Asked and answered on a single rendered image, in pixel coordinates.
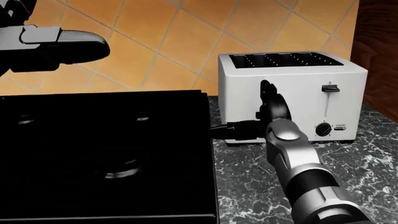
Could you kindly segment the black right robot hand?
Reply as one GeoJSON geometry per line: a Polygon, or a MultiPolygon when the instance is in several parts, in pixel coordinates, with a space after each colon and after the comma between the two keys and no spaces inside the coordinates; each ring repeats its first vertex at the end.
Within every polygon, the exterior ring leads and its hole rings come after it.
{"type": "Polygon", "coordinates": [[[266,128],[277,119],[291,120],[289,107],[284,97],[277,92],[275,85],[267,80],[260,83],[262,105],[256,112],[256,119],[226,123],[210,128],[208,134],[212,139],[234,139],[237,141],[264,138],[266,128]]]}

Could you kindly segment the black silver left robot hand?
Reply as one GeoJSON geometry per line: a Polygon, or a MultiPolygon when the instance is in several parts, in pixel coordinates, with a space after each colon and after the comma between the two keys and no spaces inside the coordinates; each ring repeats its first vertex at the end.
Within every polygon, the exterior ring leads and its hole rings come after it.
{"type": "Polygon", "coordinates": [[[26,25],[37,0],[0,0],[0,77],[6,72],[51,72],[61,64],[97,61],[110,55],[95,33],[26,25]]]}

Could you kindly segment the white four-slot toaster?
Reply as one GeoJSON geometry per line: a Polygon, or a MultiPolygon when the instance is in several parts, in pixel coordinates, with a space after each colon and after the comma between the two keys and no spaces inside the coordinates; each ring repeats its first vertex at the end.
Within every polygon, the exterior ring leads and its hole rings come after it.
{"type": "Polygon", "coordinates": [[[218,56],[218,105],[221,122],[256,118],[262,103],[260,83],[275,85],[292,120],[310,141],[354,141],[363,103],[368,71],[325,52],[271,52],[218,56]],[[337,85],[338,93],[322,92],[323,85],[337,85]],[[328,136],[315,134],[320,123],[332,126],[328,136]],[[335,131],[345,126],[344,131],[335,131]]]}

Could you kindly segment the black toaster dial knob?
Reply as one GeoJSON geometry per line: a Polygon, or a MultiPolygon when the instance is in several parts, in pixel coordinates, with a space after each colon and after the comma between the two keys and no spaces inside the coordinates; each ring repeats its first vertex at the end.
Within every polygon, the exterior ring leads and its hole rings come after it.
{"type": "Polygon", "coordinates": [[[331,133],[332,126],[329,123],[320,123],[315,128],[315,134],[320,137],[328,136],[331,133]]]}

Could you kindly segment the black stove cooktop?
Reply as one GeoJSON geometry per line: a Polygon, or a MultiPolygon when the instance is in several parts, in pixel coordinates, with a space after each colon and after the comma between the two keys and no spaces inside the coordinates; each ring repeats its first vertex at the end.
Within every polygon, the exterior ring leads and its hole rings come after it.
{"type": "Polygon", "coordinates": [[[219,224],[198,90],[0,96],[0,224],[219,224]]]}

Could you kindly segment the dark wooden cabinet panel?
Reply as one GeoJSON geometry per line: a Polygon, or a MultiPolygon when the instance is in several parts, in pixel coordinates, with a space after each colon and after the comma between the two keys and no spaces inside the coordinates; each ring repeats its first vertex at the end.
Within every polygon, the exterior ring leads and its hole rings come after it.
{"type": "Polygon", "coordinates": [[[368,70],[364,102],[398,123],[398,0],[359,0],[351,61],[368,70]]]}

